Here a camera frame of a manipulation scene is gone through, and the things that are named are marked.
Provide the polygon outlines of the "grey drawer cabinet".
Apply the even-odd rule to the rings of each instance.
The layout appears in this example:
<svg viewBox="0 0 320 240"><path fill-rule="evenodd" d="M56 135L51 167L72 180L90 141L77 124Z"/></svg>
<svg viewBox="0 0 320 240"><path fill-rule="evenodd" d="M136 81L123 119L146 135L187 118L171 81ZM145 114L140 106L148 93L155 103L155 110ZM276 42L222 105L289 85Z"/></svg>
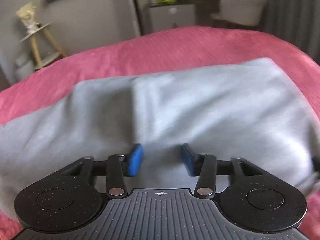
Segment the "grey drawer cabinet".
<svg viewBox="0 0 320 240"><path fill-rule="evenodd" d="M149 7L146 13L150 33L196 24L195 5L174 4Z"/></svg>

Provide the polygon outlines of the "white fluffy chair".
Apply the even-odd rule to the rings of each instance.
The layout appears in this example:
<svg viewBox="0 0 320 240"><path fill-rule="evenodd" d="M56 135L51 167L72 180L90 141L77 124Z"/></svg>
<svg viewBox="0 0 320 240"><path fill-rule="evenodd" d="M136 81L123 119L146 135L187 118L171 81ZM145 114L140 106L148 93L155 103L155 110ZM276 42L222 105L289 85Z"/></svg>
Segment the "white fluffy chair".
<svg viewBox="0 0 320 240"><path fill-rule="evenodd" d="M258 26L268 0L220 0L219 12L211 14L213 20L248 27Z"/></svg>

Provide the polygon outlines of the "grey curtain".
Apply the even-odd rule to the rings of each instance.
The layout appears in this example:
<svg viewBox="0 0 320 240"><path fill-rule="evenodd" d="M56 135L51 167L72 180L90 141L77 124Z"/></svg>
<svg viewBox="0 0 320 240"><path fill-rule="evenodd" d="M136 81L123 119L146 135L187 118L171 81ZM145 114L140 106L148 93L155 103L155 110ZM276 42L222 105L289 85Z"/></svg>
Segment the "grey curtain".
<svg viewBox="0 0 320 240"><path fill-rule="evenodd" d="M319 63L319 0L268 0L260 30L290 42Z"/></svg>

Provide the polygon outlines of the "pink ribbed bedspread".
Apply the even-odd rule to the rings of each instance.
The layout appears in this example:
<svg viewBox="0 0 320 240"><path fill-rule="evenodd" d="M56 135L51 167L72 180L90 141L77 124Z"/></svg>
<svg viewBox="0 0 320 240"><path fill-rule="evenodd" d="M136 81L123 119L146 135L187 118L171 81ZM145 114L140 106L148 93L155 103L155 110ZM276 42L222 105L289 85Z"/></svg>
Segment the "pink ribbed bedspread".
<svg viewBox="0 0 320 240"><path fill-rule="evenodd" d="M272 59L319 113L319 65L289 42L258 31L186 27L87 50L1 92L1 124L67 95L81 81Z"/></svg>

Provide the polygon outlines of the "cream flower bouquet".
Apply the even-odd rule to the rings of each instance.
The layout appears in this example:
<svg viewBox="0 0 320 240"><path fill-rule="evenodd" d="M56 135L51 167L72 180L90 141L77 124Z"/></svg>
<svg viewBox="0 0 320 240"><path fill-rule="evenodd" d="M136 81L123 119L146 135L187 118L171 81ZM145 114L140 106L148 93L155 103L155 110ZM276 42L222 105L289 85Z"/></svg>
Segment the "cream flower bouquet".
<svg viewBox="0 0 320 240"><path fill-rule="evenodd" d="M35 20L35 8L36 7L30 2L16 11L17 17L26 27L28 34L34 33L39 28L39 24Z"/></svg>

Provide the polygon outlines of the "wooden tripod side table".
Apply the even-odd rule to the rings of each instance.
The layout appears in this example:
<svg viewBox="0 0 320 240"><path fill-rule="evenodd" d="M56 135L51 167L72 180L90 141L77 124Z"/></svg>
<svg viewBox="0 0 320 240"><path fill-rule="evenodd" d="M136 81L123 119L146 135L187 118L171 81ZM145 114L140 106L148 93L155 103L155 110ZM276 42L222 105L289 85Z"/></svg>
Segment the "wooden tripod side table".
<svg viewBox="0 0 320 240"><path fill-rule="evenodd" d="M21 43L28 43L31 47L31 55L35 61L35 71L67 57L67 54L50 33L49 26L49 23L35 22L27 27L27 34L20 40Z"/></svg>

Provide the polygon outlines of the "white cylindrical bin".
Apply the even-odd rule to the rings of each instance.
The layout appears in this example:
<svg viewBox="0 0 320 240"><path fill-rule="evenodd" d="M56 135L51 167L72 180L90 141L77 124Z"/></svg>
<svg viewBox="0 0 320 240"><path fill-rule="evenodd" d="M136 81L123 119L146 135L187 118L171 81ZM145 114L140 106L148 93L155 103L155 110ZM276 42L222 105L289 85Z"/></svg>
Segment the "white cylindrical bin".
<svg viewBox="0 0 320 240"><path fill-rule="evenodd" d="M34 73L34 63L27 53L22 53L15 61L18 81L27 79Z"/></svg>

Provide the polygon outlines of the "grey sweatpants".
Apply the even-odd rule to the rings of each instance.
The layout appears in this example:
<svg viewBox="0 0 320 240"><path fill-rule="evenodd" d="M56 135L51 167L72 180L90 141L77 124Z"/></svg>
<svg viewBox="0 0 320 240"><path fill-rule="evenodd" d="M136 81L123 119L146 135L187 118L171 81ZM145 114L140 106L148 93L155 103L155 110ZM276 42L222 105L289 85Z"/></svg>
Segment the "grey sweatpants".
<svg viewBox="0 0 320 240"><path fill-rule="evenodd" d="M271 59L180 72L84 81L54 105L1 127L1 211L15 217L26 186L85 156L104 160L143 146L129 189L192 188L180 146L242 157L309 194L319 121Z"/></svg>

